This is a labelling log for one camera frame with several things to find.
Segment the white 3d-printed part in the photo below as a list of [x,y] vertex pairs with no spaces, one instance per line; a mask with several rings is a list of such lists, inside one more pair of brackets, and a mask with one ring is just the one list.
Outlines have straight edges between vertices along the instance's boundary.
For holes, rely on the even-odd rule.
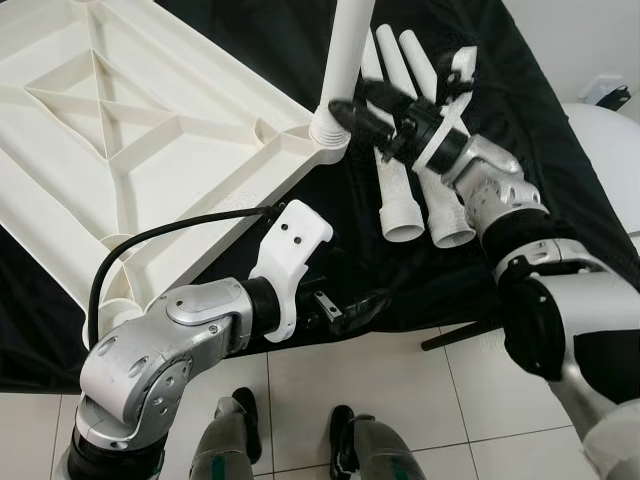
[[296,329],[296,290],[307,272],[305,265],[321,242],[328,242],[333,228],[299,200],[289,202],[276,224],[260,243],[258,263],[249,278],[266,278],[280,303],[280,327],[265,338],[282,342]]

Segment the black fabric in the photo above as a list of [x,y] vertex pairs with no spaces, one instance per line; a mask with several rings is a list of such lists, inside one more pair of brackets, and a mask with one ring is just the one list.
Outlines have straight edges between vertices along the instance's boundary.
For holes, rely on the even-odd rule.
[[[335,0],[159,0],[294,100],[320,98]],[[469,130],[513,152],[552,212],[575,228],[596,256],[640,289],[640,265],[567,119],[498,0],[378,0],[374,26],[411,28],[432,62],[478,45],[478,82],[465,115]],[[422,202],[418,188],[415,198]],[[380,233],[380,193],[370,148],[352,144],[337,165],[314,169],[285,197],[299,198],[330,222],[339,247],[391,307],[369,329],[414,330],[496,315],[499,302],[476,242],[436,249],[428,235],[392,245]],[[198,282],[246,278],[268,226],[258,222]],[[0,232],[0,389],[64,390],[75,385],[84,352],[83,314],[6,232]],[[245,353],[334,341],[297,332],[282,344],[256,342]]]

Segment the floor tile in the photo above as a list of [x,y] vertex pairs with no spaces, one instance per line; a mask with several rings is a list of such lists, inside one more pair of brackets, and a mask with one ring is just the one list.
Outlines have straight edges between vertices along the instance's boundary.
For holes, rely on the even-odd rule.
[[369,334],[269,354],[275,470],[329,459],[329,418],[340,404],[392,426],[413,450],[466,441],[438,329]]
[[329,465],[275,473],[274,480],[329,480]]
[[56,431],[56,444],[53,451],[53,471],[55,471],[62,454],[69,447],[71,434],[76,423],[76,408],[80,395],[62,395],[60,415],[58,416],[58,429]]
[[60,395],[0,393],[2,478],[49,478]]
[[472,443],[480,480],[596,480],[573,427]]
[[468,444],[414,453],[427,480],[478,480]]
[[[427,480],[477,480],[469,445],[435,448],[415,453]],[[275,474],[275,480],[328,480],[329,466],[290,470]],[[351,480],[359,480],[352,475]]]
[[469,440],[571,425],[547,383],[524,372],[496,330],[446,348]]
[[254,465],[255,475],[273,471],[269,422],[269,390],[266,354],[224,360],[192,380],[180,403],[169,432],[161,480],[186,480],[200,437],[215,413],[218,399],[238,387],[249,387],[258,402],[262,458]]

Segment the white pipe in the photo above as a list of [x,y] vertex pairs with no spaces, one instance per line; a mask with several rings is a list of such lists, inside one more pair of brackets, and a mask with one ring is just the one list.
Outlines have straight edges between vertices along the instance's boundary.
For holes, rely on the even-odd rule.
[[322,147],[338,149],[349,143],[349,134],[329,112],[329,102],[353,97],[374,5],[375,0],[338,0],[320,104],[309,127],[311,138]]
[[[376,35],[389,80],[396,88],[417,98],[391,27],[381,25]],[[428,225],[434,245],[452,248],[471,241],[475,232],[466,222],[464,208],[455,192],[442,184],[439,175],[426,168],[420,172],[418,179],[429,209]]]
[[[404,56],[407,57],[407,61],[409,62],[413,76],[416,78],[418,87],[420,87],[422,96],[431,103],[436,103],[438,93],[438,74],[433,68],[433,65],[431,65],[429,57],[424,53],[422,45],[420,45],[420,42],[418,41],[416,34],[413,33],[413,30],[405,30],[400,34],[400,45],[402,45],[402,51],[404,52]],[[462,48],[456,54],[456,57],[458,57],[460,53],[463,53],[464,58],[466,59],[471,55],[471,51],[474,48],[475,47]],[[443,107],[443,115],[446,115],[447,109],[448,107]],[[460,130],[465,135],[469,135],[469,130],[467,130],[467,126],[461,119],[456,121],[455,126],[457,130]]]
[[[376,52],[371,30],[362,55],[362,76],[382,80],[382,69]],[[393,125],[393,117],[368,103],[369,109],[381,120]],[[382,162],[382,154],[374,148],[378,182],[382,195],[380,224],[382,234],[389,242],[408,242],[418,238],[424,232],[424,221],[420,205],[411,195],[411,186],[407,168],[400,162]]]

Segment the black cable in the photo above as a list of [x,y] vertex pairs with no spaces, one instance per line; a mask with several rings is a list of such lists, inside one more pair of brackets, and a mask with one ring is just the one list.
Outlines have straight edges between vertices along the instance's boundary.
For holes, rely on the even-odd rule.
[[187,227],[193,227],[194,225],[201,225],[203,223],[217,222],[220,220],[229,220],[232,218],[251,217],[254,215],[266,215],[273,216],[280,213],[277,207],[258,207],[248,208],[245,210],[235,210],[232,212],[212,213],[209,215],[200,215],[194,218],[187,218],[185,220],[179,220],[177,222],[169,223],[161,227],[152,228],[146,232],[139,233],[135,237],[122,242],[116,248],[114,248],[109,255],[103,260],[96,272],[96,276],[93,278],[93,284],[91,285],[91,293],[89,294],[89,311],[87,313],[87,330],[89,332],[89,349],[92,349],[96,343],[98,343],[98,307],[100,304],[100,291],[102,290],[102,284],[107,276],[107,272],[120,255],[129,250],[131,247],[138,243],[144,242],[154,237],[164,235],[165,233],[175,232]]

